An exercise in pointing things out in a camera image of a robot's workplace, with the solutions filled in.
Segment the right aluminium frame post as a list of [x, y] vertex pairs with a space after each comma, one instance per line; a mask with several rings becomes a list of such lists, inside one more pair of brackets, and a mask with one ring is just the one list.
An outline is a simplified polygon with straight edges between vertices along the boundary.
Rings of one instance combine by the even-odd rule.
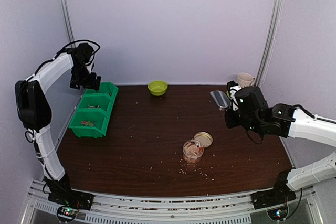
[[260, 88], [265, 82], [266, 74], [271, 61], [272, 51], [275, 44], [275, 35], [280, 22], [283, 1], [284, 0], [274, 0], [266, 42], [255, 82], [255, 85]]

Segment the small green bowl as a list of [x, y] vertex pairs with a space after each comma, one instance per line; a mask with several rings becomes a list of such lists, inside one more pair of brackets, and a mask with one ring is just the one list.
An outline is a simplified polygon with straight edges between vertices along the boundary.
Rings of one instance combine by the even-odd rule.
[[148, 90], [153, 96], [162, 96], [166, 93], [168, 84], [165, 81], [153, 81], [148, 84]]

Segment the left aluminium frame post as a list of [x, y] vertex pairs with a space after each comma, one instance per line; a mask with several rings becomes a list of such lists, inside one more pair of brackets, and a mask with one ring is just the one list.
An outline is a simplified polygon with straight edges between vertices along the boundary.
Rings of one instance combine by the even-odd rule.
[[72, 30], [71, 19], [68, 9], [67, 0], [60, 0], [62, 15], [65, 23], [66, 35], [68, 42], [73, 42], [75, 40], [74, 33]]

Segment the orange candies pile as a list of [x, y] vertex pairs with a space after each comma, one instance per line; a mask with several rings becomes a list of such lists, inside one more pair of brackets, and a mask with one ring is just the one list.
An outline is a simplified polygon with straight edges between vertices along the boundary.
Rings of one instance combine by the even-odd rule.
[[81, 126], [87, 126], [87, 127], [95, 127], [96, 122], [91, 122], [91, 121], [81, 121], [80, 125], [81, 125]]

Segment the patterned ceramic mug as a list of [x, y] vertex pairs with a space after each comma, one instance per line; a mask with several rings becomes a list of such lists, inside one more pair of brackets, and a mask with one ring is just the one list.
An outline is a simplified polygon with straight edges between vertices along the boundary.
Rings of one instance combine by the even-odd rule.
[[242, 87], [251, 87], [255, 84], [255, 77], [248, 73], [239, 73], [237, 75], [237, 83]]

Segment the clear plastic jar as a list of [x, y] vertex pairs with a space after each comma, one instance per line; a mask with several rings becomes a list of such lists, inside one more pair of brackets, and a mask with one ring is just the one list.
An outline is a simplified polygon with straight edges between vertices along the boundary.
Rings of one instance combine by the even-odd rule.
[[204, 146], [198, 140], [186, 141], [182, 147], [183, 159], [191, 164], [195, 164], [201, 160], [204, 154]]

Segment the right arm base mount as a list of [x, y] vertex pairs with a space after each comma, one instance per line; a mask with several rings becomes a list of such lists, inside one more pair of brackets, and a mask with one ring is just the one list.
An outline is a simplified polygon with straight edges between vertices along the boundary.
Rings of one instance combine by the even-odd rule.
[[290, 213], [288, 203], [296, 199], [296, 193], [290, 189], [270, 189], [251, 194], [254, 209], [266, 209], [272, 221], [285, 221]]

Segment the dark wrapped candies pile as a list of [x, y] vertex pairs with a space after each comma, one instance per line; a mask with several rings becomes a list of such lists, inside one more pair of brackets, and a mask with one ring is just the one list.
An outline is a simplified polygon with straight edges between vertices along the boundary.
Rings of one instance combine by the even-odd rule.
[[89, 105], [87, 108], [88, 109], [102, 109], [102, 107], [99, 105]]

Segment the green three-compartment candy bin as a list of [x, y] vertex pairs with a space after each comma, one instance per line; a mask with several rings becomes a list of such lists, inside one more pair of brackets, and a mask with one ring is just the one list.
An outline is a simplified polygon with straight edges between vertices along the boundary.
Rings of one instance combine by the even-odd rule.
[[[119, 88], [111, 82], [100, 84], [99, 90], [86, 89], [69, 124], [76, 137], [105, 137]], [[102, 109], [88, 109], [99, 105]], [[96, 122], [95, 127], [81, 126], [81, 121]]]

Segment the aluminium frame post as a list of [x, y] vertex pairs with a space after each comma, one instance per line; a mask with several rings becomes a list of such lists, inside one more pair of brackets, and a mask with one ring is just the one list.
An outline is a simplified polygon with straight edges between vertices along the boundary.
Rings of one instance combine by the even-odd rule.
[[68, 9], [67, 0], [60, 0], [62, 15], [65, 23], [66, 35], [68, 42], [73, 42], [75, 40], [74, 33], [72, 30], [71, 19]]
[[284, 0], [274, 0], [266, 42], [255, 82], [255, 85], [260, 88], [265, 82], [266, 74], [271, 61], [272, 51], [275, 44], [275, 35], [280, 22], [283, 1]]

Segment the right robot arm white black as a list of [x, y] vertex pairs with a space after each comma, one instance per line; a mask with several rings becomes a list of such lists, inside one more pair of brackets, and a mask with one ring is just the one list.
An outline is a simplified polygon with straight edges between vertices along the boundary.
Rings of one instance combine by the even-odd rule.
[[[225, 111], [229, 129], [241, 126], [246, 133], [254, 132], [260, 138], [275, 135], [283, 138], [301, 138], [335, 146], [335, 120], [312, 114], [300, 104], [278, 103], [269, 107], [259, 87], [241, 87], [235, 81], [227, 84], [232, 102]], [[335, 177], [335, 153], [301, 168], [285, 172], [283, 184], [269, 192], [272, 203], [279, 204], [289, 196], [289, 190], [298, 191]]]

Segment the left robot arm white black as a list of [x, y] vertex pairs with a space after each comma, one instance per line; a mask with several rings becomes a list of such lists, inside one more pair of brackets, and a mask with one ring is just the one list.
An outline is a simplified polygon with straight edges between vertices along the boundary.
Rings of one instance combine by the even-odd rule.
[[57, 53], [43, 62], [31, 76], [15, 84], [16, 108], [23, 127], [30, 134], [36, 157], [44, 175], [60, 182], [66, 172], [57, 156], [51, 136], [52, 110], [47, 101], [48, 89], [67, 71], [73, 89], [98, 90], [101, 77], [92, 72], [95, 52], [87, 44]]

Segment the metal scoop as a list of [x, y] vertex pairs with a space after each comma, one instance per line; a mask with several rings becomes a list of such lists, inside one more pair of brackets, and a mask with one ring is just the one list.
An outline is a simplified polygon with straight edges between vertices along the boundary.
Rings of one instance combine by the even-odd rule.
[[232, 105], [228, 96], [221, 90], [211, 91], [210, 95], [220, 111], [224, 111]]

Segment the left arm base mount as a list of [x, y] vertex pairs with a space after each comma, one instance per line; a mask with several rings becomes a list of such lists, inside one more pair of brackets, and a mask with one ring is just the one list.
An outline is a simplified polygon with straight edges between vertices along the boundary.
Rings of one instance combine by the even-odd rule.
[[56, 210], [56, 217], [63, 223], [74, 221], [79, 210], [90, 210], [93, 198], [93, 194], [80, 191], [72, 191], [71, 194], [51, 192], [48, 195], [49, 201], [60, 205]]

